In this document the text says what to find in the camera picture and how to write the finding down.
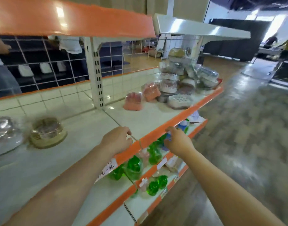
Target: handwritten price sign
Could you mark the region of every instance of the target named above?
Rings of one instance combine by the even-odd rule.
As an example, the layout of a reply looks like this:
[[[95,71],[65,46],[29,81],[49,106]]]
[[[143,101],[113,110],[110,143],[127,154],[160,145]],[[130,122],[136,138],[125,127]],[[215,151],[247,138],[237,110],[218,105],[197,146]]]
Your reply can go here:
[[[113,158],[109,163],[107,163],[107,165],[103,168],[101,174],[99,175],[99,177],[97,178],[97,180],[95,181],[95,183],[100,180],[101,178],[105,177],[106,175],[108,175],[110,172],[112,172],[114,169],[116,169],[118,167],[118,163],[116,161],[115,158]]]

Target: person in white shirt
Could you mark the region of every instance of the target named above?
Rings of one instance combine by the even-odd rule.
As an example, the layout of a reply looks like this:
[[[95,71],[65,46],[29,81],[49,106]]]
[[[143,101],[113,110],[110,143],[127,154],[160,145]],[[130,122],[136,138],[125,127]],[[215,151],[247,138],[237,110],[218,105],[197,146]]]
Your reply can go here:
[[[82,59],[82,47],[80,45],[81,38],[76,36],[65,36],[65,35],[50,35],[48,36],[49,43],[55,47],[59,47],[59,50],[63,53],[69,53],[70,59]],[[70,64],[65,62],[66,69],[70,70]],[[86,60],[75,60],[71,62],[72,68],[74,69],[74,76],[88,75],[88,69]],[[77,81],[85,80],[85,77],[76,78]]]
[[[9,54],[9,48],[11,47],[0,39],[0,54]],[[0,98],[21,93],[17,80],[0,59]]]

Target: white perforated soap dish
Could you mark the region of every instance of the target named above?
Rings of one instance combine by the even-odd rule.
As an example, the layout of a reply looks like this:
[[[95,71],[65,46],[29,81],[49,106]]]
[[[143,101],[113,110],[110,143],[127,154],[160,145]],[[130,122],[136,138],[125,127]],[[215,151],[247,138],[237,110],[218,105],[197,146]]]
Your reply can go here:
[[[194,101],[191,96],[186,94],[170,96],[167,102],[167,104],[174,109],[189,108],[193,105],[193,103]]]

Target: person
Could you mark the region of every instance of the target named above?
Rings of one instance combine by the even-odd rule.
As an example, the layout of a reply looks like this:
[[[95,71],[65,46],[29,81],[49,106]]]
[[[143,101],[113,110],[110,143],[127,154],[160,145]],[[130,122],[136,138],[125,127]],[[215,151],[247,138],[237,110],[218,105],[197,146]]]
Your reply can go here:
[[[244,188],[210,163],[181,130],[168,127],[165,145],[189,166],[225,226],[285,226]],[[107,133],[99,145],[39,191],[5,226],[70,226],[104,166],[132,144],[128,127]]]
[[[78,77],[88,75],[86,60],[82,56],[81,38],[76,36],[50,35],[48,39],[52,46],[59,47],[59,50],[65,53],[65,55],[69,53],[70,59],[79,59],[71,62],[71,65],[69,62],[65,62],[66,69],[70,70],[72,66],[74,77],[77,77],[76,80],[78,82],[86,80],[85,77]]]
[[[278,39],[277,39],[277,35],[278,33],[275,33],[274,35],[272,35],[270,38],[268,38],[266,40],[266,43],[265,45],[263,46],[263,48],[266,48],[266,49],[270,49],[273,45],[274,42],[278,42]]]
[[[275,66],[274,70],[278,70],[281,67],[282,63],[288,58],[288,40],[277,47],[282,47],[282,46],[285,46],[285,48],[281,52],[278,63]]]
[[[9,45],[4,44],[0,39],[0,54],[9,54],[10,48]],[[21,93],[17,80],[0,59],[0,98]]]

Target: ceiling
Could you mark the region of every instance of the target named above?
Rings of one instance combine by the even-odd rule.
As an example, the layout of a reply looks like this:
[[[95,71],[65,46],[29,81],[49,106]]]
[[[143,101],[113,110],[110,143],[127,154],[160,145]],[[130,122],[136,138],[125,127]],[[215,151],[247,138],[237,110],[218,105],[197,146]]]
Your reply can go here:
[[[219,5],[224,6],[225,8],[228,8],[230,10],[255,10],[258,8],[260,10],[272,10],[272,11],[288,10],[288,0],[227,0],[227,1],[228,2]]]

